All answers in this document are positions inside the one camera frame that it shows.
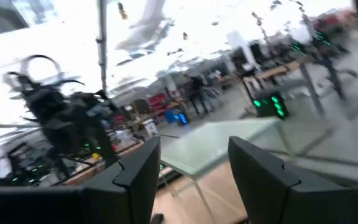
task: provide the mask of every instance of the metal pole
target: metal pole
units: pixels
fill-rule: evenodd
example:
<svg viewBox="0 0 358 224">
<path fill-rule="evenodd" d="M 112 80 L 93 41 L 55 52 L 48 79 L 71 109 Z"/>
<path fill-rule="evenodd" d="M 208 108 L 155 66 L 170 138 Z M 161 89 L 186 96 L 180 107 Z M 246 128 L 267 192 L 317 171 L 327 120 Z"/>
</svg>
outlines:
<svg viewBox="0 0 358 224">
<path fill-rule="evenodd" d="M 106 28 L 106 0 L 98 0 L 99 11 L 99 35 L 96 39 L 99 52 L 99 66 L 101 70 L 102 89 L 107 90 L 106 72 L 107 72 L 107 28 Z"/>
</svg>

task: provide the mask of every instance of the green led light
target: green led light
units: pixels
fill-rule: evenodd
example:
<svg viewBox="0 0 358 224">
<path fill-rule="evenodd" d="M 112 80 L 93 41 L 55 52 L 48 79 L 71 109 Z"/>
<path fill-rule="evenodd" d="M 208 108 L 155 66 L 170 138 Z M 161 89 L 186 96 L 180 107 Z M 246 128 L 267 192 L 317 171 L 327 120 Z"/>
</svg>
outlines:
<svg viewBox="0 0 358 224">
<path fill-rule="evenodd" d="M 278 103 L 275 103 L 274 106 L 275 106 L 278 110 L 281 109 L 281 106 L 280 106 Z"/>
<path fill-rule="evenodd" d="M 284 116 L 284 112 L 282 110 L 277 111 L 280 116 Z"/>
<path fill-rule="evenodd" d="M 260 102 L 257 101 L 257 100 L 254 100 L 254 105 L 255 105 L 255 106 L 260 106 Z"/>
</svg>

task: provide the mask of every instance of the floor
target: floor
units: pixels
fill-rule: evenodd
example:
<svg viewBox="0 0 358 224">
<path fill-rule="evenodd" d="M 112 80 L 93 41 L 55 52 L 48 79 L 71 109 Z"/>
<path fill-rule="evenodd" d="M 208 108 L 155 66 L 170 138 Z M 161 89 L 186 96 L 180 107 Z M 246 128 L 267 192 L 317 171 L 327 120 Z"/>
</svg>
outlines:
<svg viewBox="0 0 358 224">
<path fill-rule="evenodd" d="M 358 72 L 358 33 L 352 34 L 347 47 L 352 55 L 342 59 L 336 67 Z M 308 68 L 316 83 L 327 75 L 324 69 L 316 65 Z M 347 101 L 341 101 L 334 92 L 326 95 L 322 99 L 325 118 L 316 115 L 310 99 L 288 102 L 291 117 L 284 122 L 284 129 L 298 154 L 295 161 L 298 166 L 358 182 L 358 80 L 346 77 L 344 80 Z M 195 120 L 188 126 L 166 126 L 160 133 L 180 137 L 204 122 L 238 119 L 247 106 L 240 91 L 233 88 L 221 97 L 224 106 L 215 113 Z M 174 141 L 175 138 L 162 138 L 162 150 Z M 275 133 L 262 136 L 255 144 L 286 158 L 283 145 Z M 179 188 L 188 182 L 182 178 L 171 186 Z M 200 186 L 218 223 L 235 223 L 246 216 L 229 163 L 201 179 Z M 167 188 L 159 191 L 154 212 L 163 212 L 168 224 L 212 223 L 194 187 L 189 187 L 175 198 Z"/>
</svg>

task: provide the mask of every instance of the wooden floor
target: wooden floor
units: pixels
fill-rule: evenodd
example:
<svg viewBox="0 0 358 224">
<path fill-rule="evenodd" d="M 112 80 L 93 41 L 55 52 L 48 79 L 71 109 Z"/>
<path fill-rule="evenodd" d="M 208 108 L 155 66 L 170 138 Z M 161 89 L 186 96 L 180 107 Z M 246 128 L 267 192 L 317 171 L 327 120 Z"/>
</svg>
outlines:
<svg viewBox="0 0 358 224">
<path fill-rule="evenodd" d="M 170 186 L 179 189 L 189 183 L 191 183 L 190 179 L 182 177 Z M 199 185 L 219 224 L 237 223 L 246 217 L 246 210 L 234 182 L 229 162 L 202 178 Z M 194 185 L 181 191 L 175 198 L 168 188 L 159 190 L 153 212 L 163 213 L 166 224 L 213 223 Z"/>
</svg>

